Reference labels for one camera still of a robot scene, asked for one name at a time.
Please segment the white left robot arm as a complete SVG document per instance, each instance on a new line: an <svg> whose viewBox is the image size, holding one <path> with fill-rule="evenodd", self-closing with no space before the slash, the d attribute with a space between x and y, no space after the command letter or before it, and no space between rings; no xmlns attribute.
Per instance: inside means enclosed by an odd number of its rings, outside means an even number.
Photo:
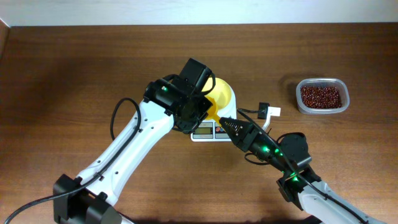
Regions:
<svg viewBox="0 0 398 224"><path fill-rule="evenodd" d="M146 87L136 113L102 155L76 178L62 175L53 186L56 223L132 223L114 205L151 148L171 130L190 134L212 106L203 89L214 73L190 58L178 75L167 75Z"/></svg>

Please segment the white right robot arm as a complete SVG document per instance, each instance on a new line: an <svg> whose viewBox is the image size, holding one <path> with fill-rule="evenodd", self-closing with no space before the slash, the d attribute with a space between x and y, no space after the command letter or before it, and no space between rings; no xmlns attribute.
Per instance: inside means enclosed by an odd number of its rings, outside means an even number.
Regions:
<svg viewBox="0 0 398 224"><path fill-rule="evenodd" d="M292 202L321 223L380 223L337 195L311 168L303 133L286 133L272 139L253 120L221 118L232 143L282 172L277 180L285 201Z"/></svg>

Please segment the yellow plastic measuring scoop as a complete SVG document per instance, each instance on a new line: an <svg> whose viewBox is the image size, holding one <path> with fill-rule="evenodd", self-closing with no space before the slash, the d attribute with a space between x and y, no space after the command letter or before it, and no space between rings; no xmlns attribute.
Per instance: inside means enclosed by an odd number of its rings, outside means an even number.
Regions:
<svg viewBox="0 0 398 224"><path fill-rule="evenodd" d="M218 116L218 105L216 104L216 101L208 96L206 97L206 99L209 100L212 103L212 105L207 111L208 115L205 119L206 120L212 119L214 122L220 125L220 117Z"/></svg>

